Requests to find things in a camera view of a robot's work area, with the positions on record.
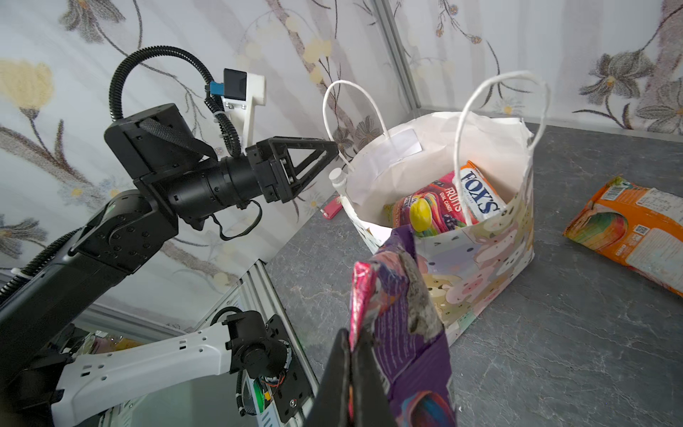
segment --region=barcode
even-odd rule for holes
[[[642,234],[643,236],[645,236],[647,232],[649,232],[649,230],[650,229],[645,227],[644,225],[636,225],[636,228],[633,229],[634,232]]]
[[[605,191],[600,199],[602,200],[616,200],[624,190],[628,187],[626,185],[613,185],[609,190]]]

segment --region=floral wallpaper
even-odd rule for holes
[[[324,137],[320,106],[339,78],[372,88],[390,126],[406,115],[379,29],[353,3],[332,0],[54,0],[0,5],[0,268],[23,266],[46,244],[83,225],[130,178],[102,139],[111,122],[108,90],[129,53],[156,44],[194,53],[221,79],[224,68],[266,77],[255,140]],[[124,115],[174,102],[196,137],[225,155],[203,105],[204,82],[173,58],[154,58],[126,82]],[[380,134],[370,104],[347,87],[328,107],[335,140],[350,156]],[[250,235],[223,242],[213,224],[183,222],[138,273],[99,302],[191,329],[258,258],[271,259],[332,193],[323,172],[296,200],[262,203]],[[255,209],[217,214],[226,234],[244,230]]]
[[[427,108],[462,108],[484,79],[528,69],[553,89],[550,119],[683,133],[683,0],[391,4]],[[538,118],[541,100],[533,90],[499,83],[479,109]]]

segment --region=gray table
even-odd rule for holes
[[[683,144],[551,126],[534,162],[536,257],[450,349],[459,425],[683,426],[683,299],[562,236],[615,175],[683,195]],[[319,379],[369,256],[341,212],[267,266]]]

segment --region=snack bag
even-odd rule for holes
[[[505,203],[491,184],[471,161],[460,168],[465,202],[472,214],[472,223],[496,215],[505,209]],[[455,171],[449,172],[437,181],[403,197],[394,204],[385,205],[384,210],[391,227],[411,224],[420,237],[437,234],[465,226],[462,206],[453,183]]]
[[[683,199],[616,177],[564,235],[683,297]]]

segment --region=bottle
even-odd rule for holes
[[[339,167],[332,169],[332,172],[330,172],[330,181],[332,181],[332,187],[335,187],[335,190],[337,190],[339,195],[348,198],[346,195],[346,172]]]

